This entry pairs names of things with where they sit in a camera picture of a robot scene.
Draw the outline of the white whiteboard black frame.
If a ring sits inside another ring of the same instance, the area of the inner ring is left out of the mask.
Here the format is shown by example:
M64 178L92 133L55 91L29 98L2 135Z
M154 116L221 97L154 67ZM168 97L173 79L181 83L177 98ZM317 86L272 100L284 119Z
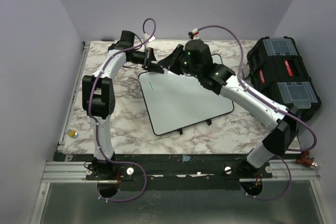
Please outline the white whiteboard black frame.
M161 136L197 123L212 124L212 119L234 110L231 100L204 89L194 77L143 72L138 75L153 133Z

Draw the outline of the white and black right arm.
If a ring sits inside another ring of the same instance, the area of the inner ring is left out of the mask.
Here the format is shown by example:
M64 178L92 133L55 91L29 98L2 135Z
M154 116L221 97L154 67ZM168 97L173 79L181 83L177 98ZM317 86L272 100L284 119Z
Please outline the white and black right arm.
M299 109L288 109L251 86L239 83L232 69L213 61L209 46L202 40L190 40L185 45L178 45L158 64L174 74L195 77L205 89L239 104L269 130L241 165L246 177L259 174L264 163L276 155L283 155L295 139L298 132L295 118L301 116Z

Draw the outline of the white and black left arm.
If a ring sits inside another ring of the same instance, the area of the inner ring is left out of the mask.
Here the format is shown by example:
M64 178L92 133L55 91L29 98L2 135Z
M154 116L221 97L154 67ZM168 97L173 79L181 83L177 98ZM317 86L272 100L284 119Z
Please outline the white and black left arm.
M112 179L117 171L112 160L114 149L110 133L111 115L116 105L114 78L127 62L141 65L149 72L164 73L156 63L153 49L148 47L154 35L145 33L143 43L137 46L134 45L134 38L135 33L122 31L120 40L108 48L107 57L99 69L82 78L82 108L94 128L94 158L105 161L98 168L98 173L104 179Z

